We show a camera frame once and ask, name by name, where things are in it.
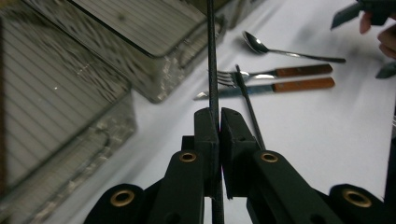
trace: finger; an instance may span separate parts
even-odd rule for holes
[[[387,49],[396,51],[396,24],[381,32],[378,35],[378,40]]]
[[[372,17],[373,17],[373,13],[364,12],[363,16],[361,17],[361,25],[360,25],[360,29],[359,29],[361,34],[365,34],[370,30]]]
[[[383,44],[379,45],[379,49],[388,57],[392,58],[392,59],[396,59],[396,51],[389,49],[388,47],[386,47]]]

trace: spoon bowl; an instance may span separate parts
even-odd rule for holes
[[[244,35],[244,38],[245,38],[247,44],[250,46],[250,48],[259,54],[273,52],[273,53],[279,53],[279,54],[283,54],[283,55],[287,55],[287,56],[295,57],[295,58],[308,58],[308,59],[314,59],[314,60],[330,62],[330,63],[345,63],[346,62],[346,60],[342,59],[342,58],[328,58],[328,57],[312,56],[312,55],[307,55],[307,54],[288,52],[288,51],[279,50],[279,49],[268,49],[260,41],[260,39],[256,38],[254,35],[251,35],[250,33],[246,32],[246,31],[243,33],[243,35]]]

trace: table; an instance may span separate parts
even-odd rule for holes
[[[335,12],[353,3],[267,0],[218,45],[218,69],[234,70],[239,64],[242,70],[253,72],[321,63],[254,54],[242,39],[244,30],[268,48],[346,58],[345,64],[332,63],[331,76],[336,83],[332,89],[254,95],[251,101],[267,148],[281,153],[311,187],[328,193],[332,186],[348,183],[381,198],[396,77],[375,78],[381,66],[390,62],[376,40],[385,27],[373,27],[369,34],[360,35],[356,19],[330,30]],[[171,156],[180,150],[182,136],[193,135],[193,113],[208,107],[208,101],[192,100],[197,92],[208,90],[206,69],[207,60],[158,105],[133,92],[137,133],[62,204],[48,223],[81,223],[107,189],[120,183],[144,189],[162,178]],[[219,105],[239,111],[250,125],[242,97],[221,99]],[[225,199],[224,203],[226,223],[250,223],[245,199]],[[210,220],[210,201],[205,199],[205,223]]]

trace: white table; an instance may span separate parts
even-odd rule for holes
[[[328,193],[332,186],[348,183],[381,198],[386,184],[396,77],[375,78],[380,67],[390,62],[377,48],[376,35],[385,27],[373,27],[369,34],[360,35],[356,19],[330,30],[335,12],[353,3],[267,0],[227,33],[218,46],[218,69],[233,70],[238,63],[242,70],[253,72],[321,63],[275,54],[256,55],[242,40],[244,30],[269,48],[346,58],[345,64],[332,63],[331,76],[336,86],[330,90],[254,95],[251,101],[267,148],[286,157],[311,187]],[[208,107],[208,101],[192,100],[197,92],[208,90],[206,69],[207,61],[200,63],[159,105],[134,93],[137,133],[48,223],[81,223],[107,189],[120,183],[144,189],[162,178],[171,156],[180,150],[182,136],[193,135],[193,113]],[[221,99],[219,104],[241,112],[250,124],[242,97]],[[205,223],[210,223],[210,202],[206,202]],[[250,223],[245,202],[225,199],[226,223]]]

